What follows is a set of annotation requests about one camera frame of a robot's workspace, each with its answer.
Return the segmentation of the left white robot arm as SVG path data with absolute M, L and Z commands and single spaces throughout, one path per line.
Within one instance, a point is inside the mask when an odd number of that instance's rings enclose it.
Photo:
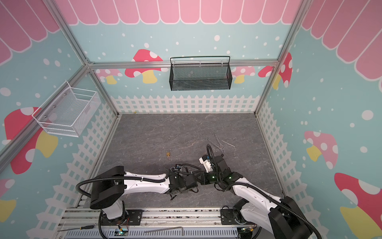
M 192 164 L 177 164 L 164 174 L 142 175 L 127 172 L 116 166 L 95 178 L 76 185 L 76 191 L 90 198 L 90 208 L 100 210 L 108 220 L 126 219 L 127 211 L 121 197 L 132 193 L 159 193 L 170 195 L 199 190 L 197 177 L 202 170 Z

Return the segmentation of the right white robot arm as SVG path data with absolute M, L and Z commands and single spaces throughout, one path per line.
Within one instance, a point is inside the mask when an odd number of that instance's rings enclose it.
M 276 239 L 321 239 L 318 229 L 305 217 L 291 197 L 280 198 L 258 188 L 243 175 L 233 172 L 223 155 L 215 156 L 211 145 L 201 158 L 206 170 L 206 183 L 220 192 L 232 192 L 241 197 L 236 210 L 243 220 L 254 223 Z

